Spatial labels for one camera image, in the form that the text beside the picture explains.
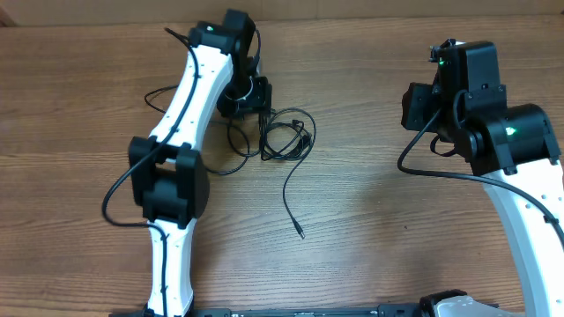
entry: green light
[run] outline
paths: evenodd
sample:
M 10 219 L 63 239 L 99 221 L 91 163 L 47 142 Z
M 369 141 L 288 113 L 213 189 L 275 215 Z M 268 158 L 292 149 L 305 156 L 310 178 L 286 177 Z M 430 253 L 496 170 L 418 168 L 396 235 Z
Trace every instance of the green light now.
M 517 132 L 517 130 L 515 128 L 507 127 L 505 128 L 505 132 L 508 134 L 508 136 L 513 136 Z

